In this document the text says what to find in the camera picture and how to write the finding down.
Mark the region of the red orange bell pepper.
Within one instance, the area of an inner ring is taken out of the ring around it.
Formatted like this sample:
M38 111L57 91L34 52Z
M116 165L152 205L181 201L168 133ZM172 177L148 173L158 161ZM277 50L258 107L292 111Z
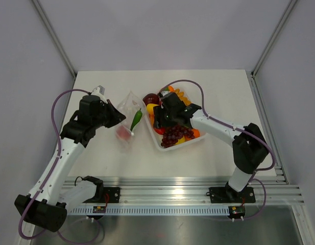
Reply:
M159 135L163 135L165 133L165 127L162 127L162 128L155 128L155 127L153 127L153 129Z

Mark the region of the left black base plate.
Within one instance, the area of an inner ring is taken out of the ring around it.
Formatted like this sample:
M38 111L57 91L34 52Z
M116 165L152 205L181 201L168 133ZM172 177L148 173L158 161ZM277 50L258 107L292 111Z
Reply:
M120 199L120 187L105 187L101 197L85 200L83 203L105 203L117 204Z

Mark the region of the dark red apple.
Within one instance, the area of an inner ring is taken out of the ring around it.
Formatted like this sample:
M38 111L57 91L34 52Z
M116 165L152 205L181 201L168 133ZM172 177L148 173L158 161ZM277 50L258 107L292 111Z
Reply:
M148 104L159 105L159 103L160 103L159 96L157 94L154 94L154 93L147 94L142 100L145 103L145 105L148 105Z

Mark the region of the aluminium frame post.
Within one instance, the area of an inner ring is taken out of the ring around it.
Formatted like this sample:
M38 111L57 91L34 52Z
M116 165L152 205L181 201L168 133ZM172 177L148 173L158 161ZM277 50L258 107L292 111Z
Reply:
M62 43L60 42L60 40L59 40L55 30L54 30L54 27L51 24L51 21L44 10L44 7L42 6L42 4L39 0L30 0L30 2L33 5L36 13L38 14L38 16L39 16L44 28L46 29L48 35L50 36L51 41L52 41L53 45L55 46L58 54L60 55L60 58L62 59L64 65L68 69L72 78L75 80L76 76L77 76L77 72L76 72L74 66L72 65Z
M271 53L273 46L276 44L277 39L282 33L286 23L288 22L290 16L292 15L296 5L299 3L299 0L290 0L285 7L283 13L281 14L280 19L278 20L273 32L271 33L261 55L259 56L257 63L251 71L251 77L256 78L258 72L264 65L268 55Z

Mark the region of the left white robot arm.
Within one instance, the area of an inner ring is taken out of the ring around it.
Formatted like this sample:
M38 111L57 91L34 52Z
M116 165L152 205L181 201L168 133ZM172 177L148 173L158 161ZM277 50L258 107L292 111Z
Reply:
M103 180L92 176L84 177L65 194L61 194L61 188L97 129L112 128L125 119L109 100L103 101L93 94L82 97L78 110L58 134L57 151L44 173L27 195L18 195L14 202L21 215L19 229L27 222L57 232L68 212L85 201L99 203L104 198Z

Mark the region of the small circuit board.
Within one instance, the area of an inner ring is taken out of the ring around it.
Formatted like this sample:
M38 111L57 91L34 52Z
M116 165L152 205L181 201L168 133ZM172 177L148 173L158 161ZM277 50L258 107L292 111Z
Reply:
M245 206L231 206L229 207L229 216L233 217L244 217L246 213Z
M106 213L105 206L93 206L93 213Z

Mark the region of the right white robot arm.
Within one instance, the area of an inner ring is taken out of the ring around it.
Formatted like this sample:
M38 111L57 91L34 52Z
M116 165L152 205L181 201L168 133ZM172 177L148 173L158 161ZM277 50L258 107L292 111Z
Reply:
M168 133L163 146L167 147L180 136L193 137L194 130L208 133L231 146L235 170L215 196L222 202L243 201L247 185L270 152L260 128L253 123L237 126L212 118L201 106L186 105L174 92L162 92L158 96L161 105L153 108L153 125L156 129L165 128Z

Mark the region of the orange tangerine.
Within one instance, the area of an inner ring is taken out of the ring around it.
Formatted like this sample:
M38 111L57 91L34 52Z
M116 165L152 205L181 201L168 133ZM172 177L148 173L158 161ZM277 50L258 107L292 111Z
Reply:
M200 131L197 129L192 129L191 131L191 137L192 139L196 139L200 137Z

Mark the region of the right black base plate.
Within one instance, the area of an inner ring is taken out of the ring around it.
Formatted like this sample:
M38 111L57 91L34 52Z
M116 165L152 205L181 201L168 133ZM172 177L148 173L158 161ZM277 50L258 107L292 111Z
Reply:
M246 187L241 192L236 192L227 187L209 187L206 196L210 198L212 204L252 204L256 202L252 187Z

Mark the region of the clear zip top bag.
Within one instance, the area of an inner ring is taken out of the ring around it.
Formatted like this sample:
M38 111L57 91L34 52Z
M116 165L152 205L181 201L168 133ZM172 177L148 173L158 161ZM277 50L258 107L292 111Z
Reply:
M142 118L140 122L134 127L133 131L131 132L130 127L131 127L132 120L134 118L135 113L140 108L142 111ZM146 105L142 99L140 99L132 91L130 91L126 95L126 97L117 105L117 110L121 112L123 115L125 115L126 119L115 127L115 136L116 136L119 146L123 149L123 151L127 151L131 147L132 142L136 136L136 128L139 126L144 116L146 115L146 112L147 112ZM124 126L125 128L129 130L129 132L131 132L131 138L129 138L129 140L122 140L117 137L116 129L120 126Z

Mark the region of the left small circuit board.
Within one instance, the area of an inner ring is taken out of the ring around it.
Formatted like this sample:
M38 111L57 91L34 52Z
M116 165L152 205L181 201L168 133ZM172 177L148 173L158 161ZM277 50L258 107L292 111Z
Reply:
M93 213L106 213L105 206L93 206Z

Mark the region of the right small circuit board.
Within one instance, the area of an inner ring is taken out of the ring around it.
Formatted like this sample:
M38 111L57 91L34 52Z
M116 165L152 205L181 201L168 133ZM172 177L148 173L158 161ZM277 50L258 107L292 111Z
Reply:
M233 217L244 217L246 213L245 206L231 206L229 207L229 216Z

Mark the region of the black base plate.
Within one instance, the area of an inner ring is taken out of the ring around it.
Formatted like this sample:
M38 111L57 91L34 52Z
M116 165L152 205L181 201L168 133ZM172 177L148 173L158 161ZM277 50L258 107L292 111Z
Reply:
M105 203L117 204L120 199L120 187L105 187L101 197L85 200L83 203Z
M206 196L210 198L212 204L252 204L256 202L252 187L246 187L241 192L236 192L227 187L209 187Z

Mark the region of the green chili pepper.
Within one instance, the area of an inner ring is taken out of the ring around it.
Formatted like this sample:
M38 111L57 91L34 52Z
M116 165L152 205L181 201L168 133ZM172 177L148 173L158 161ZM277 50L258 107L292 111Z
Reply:
M134 127L140 122L142 118L142 111L141 111L141 108L135 113L134 115L134 118L132 120L132 123L131 123L131 127L130 127L130 131L132 132Z

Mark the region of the left aluminium frame post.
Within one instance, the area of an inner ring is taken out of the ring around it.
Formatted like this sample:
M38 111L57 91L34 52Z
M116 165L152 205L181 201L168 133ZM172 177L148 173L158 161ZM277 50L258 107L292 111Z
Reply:
M76 72L74 66L72 65L62 43L60 42L60 40L59 40L55 30L54 30L54 27L51 24L51 21L44 10L44 7L42 6L42 4L39 0L30 0L30 2L33 5L36 13L38 14L38 16L39 16L44 28L46 29L48 35L50 36L51 41L52 41L53 45L55 46L58 54L60 55L60 58L62 59L64 65L68 69L72 78L75 80L76 76L77 76L77 72Z

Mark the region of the white plastic food tray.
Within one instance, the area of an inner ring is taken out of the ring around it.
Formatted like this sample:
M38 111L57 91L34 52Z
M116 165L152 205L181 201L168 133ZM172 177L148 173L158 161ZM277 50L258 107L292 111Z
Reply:
M170 125L159 126L155 125L156 114L153 109L156 106L162 106L163 102L158 93L148 93L143 97L143 102L146 105L147 115L145 116L151 138L160 151L175 150L189 144L198 142L206 137L206 133L198 129L189 129L185 126Z

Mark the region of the aluminium mounting rail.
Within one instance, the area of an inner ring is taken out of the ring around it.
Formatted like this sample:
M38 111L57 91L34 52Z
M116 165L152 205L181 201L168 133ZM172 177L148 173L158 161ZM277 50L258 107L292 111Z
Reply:
M107 187L120 188L120 203L125 205L184 206L209 205L206 195L209 187L226 184L233 169L229 166L205 169L190 169L170 173L160 171L130 170L129 173L112 171L90 175L101 178ZM253 182L256 203L262 204L266 197L267 205L303 205L304 200L298 185L289 184L281 167L259 173Z

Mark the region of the right aluminium frame post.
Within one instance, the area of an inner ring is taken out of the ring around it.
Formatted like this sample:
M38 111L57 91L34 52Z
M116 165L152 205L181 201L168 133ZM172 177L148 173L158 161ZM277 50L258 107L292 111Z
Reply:
M296 5L299 3L299 0L290 0L285 7L283 13L281 14L280 19L278 20L273 32L271 33L261 55L259 56L257 63L251 71L251 77L256 78L258 72L264 65L268 55L271 53L273 46L276 44L277 39L282 33L286 23L288 22L290 16L292 15Z

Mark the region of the purple grape bunch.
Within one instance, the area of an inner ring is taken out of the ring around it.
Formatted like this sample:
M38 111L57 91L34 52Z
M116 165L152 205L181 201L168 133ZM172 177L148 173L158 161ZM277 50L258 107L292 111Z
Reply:
M183 136L186 141L193 140L191 137L191 128L185 126L173 126L165 128L165 133L162 135L161 146L163 148L170 148L172 146L178 145L176 142L178 139L181 139Z

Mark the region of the orange persimmon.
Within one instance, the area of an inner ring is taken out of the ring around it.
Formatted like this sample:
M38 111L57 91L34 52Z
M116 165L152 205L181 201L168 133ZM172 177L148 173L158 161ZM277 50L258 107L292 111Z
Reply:
M174 88L172 86L167 86L162 88L161 91L174 92Z

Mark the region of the yellow orange bell pepper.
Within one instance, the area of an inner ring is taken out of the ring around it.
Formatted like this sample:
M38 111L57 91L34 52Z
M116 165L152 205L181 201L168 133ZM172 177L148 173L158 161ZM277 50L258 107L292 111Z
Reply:
M157 104L152 104L152 103L147 104L147 106L146 106L147 113L149 115L154 115L154 108L157 107L157 106L158 106Z

